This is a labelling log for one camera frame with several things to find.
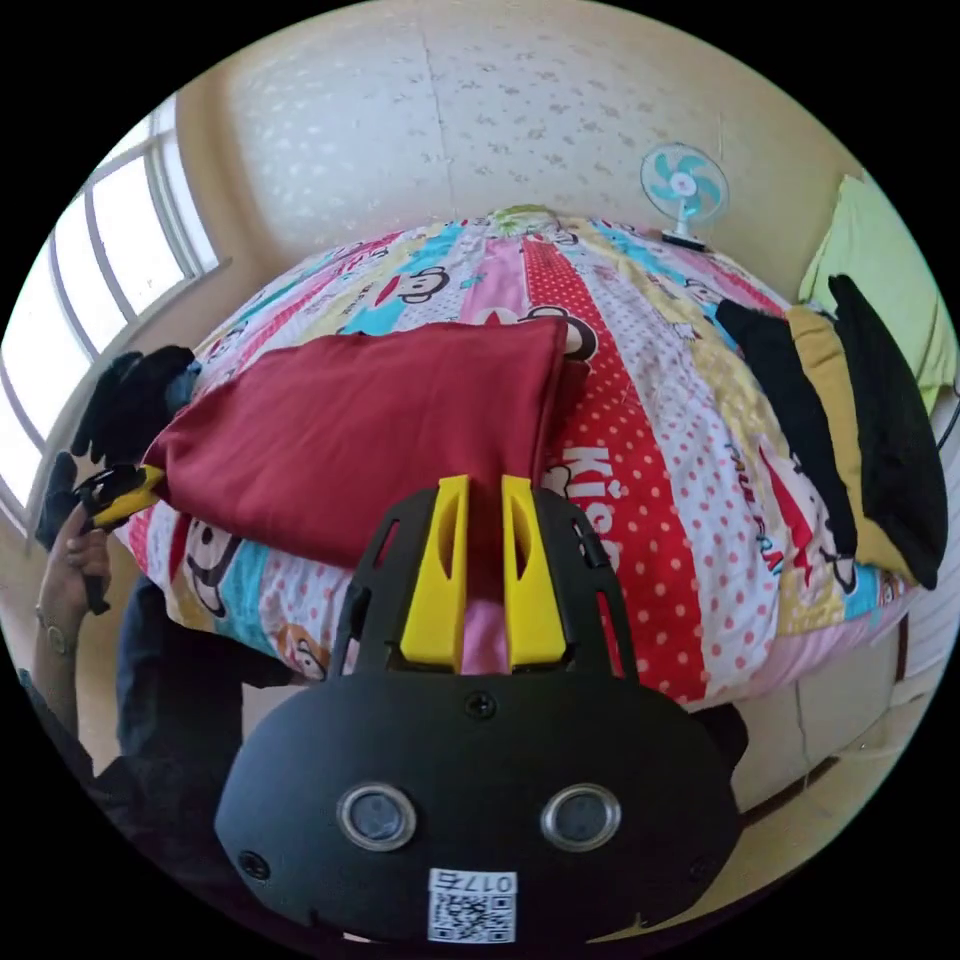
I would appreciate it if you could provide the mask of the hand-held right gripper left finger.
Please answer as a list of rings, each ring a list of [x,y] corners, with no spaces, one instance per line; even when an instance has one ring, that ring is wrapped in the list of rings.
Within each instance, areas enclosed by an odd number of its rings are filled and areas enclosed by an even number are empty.
[[[467,593],[470,479],[439,481],[400,641],[418,667],[462,667]]]

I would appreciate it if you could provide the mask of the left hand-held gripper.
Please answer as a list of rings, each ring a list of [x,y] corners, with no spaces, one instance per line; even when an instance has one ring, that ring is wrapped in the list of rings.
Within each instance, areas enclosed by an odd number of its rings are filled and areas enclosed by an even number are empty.
[[[165,480],[165,471],[147,464],[123,464],[105,469],[80,484],[74,493],[87,515],[81,533],[93,529],[112,534],[124,526],[135,514],[157,504],[160,497],[148,486],[158,486]],[[139,486],[119,492],[119,486]],[[83,575],[83,585],[89,612],[100,616],[110,609],[105,599],[102,577]]]

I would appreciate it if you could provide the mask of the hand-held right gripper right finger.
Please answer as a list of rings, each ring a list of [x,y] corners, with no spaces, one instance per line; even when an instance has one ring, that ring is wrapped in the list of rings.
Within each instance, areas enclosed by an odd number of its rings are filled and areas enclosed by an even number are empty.
[[[552,667],[563,659],[565,636],[530,481],[503,477],[501,499],[507,665]]]

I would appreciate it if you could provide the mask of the person's left hand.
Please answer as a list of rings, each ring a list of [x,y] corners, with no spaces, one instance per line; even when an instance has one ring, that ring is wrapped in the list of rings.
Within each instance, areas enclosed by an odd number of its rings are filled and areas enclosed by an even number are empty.
[[[51,548],[38,596],[38,609],[48,625],[66,632],[79,630],[91,610],[86,582],[105,592],[111,571],[106,534],[87,527],[88,514],[76,506]]]

